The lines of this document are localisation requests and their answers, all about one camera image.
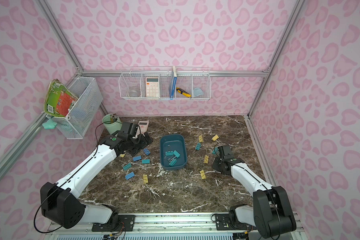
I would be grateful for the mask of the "yellow binder clip mid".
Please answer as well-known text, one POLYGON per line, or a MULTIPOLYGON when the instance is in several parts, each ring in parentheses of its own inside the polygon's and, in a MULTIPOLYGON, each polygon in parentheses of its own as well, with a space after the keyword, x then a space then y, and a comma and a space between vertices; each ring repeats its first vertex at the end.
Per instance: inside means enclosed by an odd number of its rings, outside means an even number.
POLYGON ((205 155, 204 164, 208 164, 208 162, 209 162, 209 156, 208 156, 208 155, 205 155))

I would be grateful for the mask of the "blue binder clip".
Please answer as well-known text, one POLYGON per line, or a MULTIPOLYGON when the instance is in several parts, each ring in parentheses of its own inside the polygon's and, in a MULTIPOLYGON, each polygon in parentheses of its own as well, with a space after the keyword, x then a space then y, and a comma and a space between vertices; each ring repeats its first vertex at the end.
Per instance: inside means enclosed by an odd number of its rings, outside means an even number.
POLYGON ((126 180, 130 180, 131 178, 133 178, 135 176, 135 173, 134 172, 131 172, 131 173, 128 173, 125 178, 126 180))
POLYGON ((134 161, 134 162, 140 161, 141 159, 142 159, 141 156, 133 157, 133 161, 134 161))
POLYGON ((143 152, 148 156, 151 154, 151 152, 148 149, 143 149, 143 152))

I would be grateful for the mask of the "yellow binder clip table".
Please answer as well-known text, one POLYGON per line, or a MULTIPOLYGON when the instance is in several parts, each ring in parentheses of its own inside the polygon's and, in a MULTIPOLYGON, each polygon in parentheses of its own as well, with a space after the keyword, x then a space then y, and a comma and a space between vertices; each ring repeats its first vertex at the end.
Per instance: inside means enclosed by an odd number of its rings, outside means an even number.
POLYGON ((143 175, 143 182, 144 182, 144 184, 148 184, 148 183, 149 183, 148 175, 143 175))
POLYGON ((201 179, 202 179, 202 180, 205 180, 205 179, 206 179, 206 175, 205 175, 204 170, 201 170, 201 171, 200 171, 200 176, 201 176, 201 179))

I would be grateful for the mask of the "teal binder clip table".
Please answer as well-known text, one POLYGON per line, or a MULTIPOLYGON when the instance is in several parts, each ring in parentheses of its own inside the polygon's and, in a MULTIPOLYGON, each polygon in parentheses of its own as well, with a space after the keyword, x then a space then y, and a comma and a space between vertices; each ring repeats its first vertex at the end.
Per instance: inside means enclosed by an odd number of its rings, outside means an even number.
POLYGON ((196 149, 197 151, 199 151, 199 150, 201 149, 201 146, 202 146, 202 144, 201 144, 201 143, 197 143, 197 145, 196 145, 195 149, 196 149))

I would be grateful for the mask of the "teal plastic storage box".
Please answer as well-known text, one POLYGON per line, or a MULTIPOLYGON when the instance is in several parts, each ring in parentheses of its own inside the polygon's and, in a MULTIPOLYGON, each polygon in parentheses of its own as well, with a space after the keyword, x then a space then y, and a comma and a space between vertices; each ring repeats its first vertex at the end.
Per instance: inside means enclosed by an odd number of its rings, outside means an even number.
POLYGON ((184 169, 188 162, 185 139, 180 134, 166 135, 160 140, 160 163, 167 171, 184 169))

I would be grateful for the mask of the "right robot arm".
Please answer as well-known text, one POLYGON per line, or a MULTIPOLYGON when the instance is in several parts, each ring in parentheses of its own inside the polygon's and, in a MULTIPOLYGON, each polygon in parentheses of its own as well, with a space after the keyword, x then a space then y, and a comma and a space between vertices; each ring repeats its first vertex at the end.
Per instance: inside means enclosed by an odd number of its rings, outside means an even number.
POLYGON ((297 229, 297 222, 286 190, 273 186, 256 175, 229 145, 215 148, 217 157, 213 168, 239 181, 253 198, 253 206, 237 205, 227 214, 213 214, 211 220, 218 231, 254 228, 264 239, 277 240, 281 235, 297 229))

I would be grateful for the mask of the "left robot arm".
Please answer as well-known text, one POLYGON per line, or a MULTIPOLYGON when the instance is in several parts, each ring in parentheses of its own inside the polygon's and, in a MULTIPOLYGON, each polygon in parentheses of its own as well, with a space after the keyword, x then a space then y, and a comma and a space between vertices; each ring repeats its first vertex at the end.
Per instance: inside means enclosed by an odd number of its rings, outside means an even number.
POLYGON ((120 130, 100 140, 94 152, 74 170, 56 183, 47 182, 41 187, 41 205, 36 213, 65 229, 77 224, 92 224, 94 232, 125 231, 126 224, 115 208, 83 204, 79 197, 98 173, 119 155, 128 153, 134 157, 152 142, 149 133, 143 132, 139 125, 122 123, 120 130))

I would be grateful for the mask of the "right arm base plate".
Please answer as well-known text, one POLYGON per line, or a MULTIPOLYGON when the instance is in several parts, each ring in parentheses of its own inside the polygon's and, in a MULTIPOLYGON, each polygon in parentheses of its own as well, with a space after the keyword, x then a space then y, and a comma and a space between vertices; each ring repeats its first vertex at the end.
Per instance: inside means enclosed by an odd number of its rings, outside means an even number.
POLYGON ((215 223, 217 231, 236 230, 229 214, 214 213, 211 216, 211 220, 215 223))

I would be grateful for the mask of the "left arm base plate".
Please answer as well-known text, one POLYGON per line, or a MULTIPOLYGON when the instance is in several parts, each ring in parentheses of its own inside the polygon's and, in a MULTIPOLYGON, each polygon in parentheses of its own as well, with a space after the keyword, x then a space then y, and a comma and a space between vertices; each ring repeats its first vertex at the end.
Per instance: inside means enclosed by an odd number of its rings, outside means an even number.
POLYGON ((132 232, 135 224, 135 215, 113 214, 105 224, 95 223, 92 226, 92 232, 132 232))

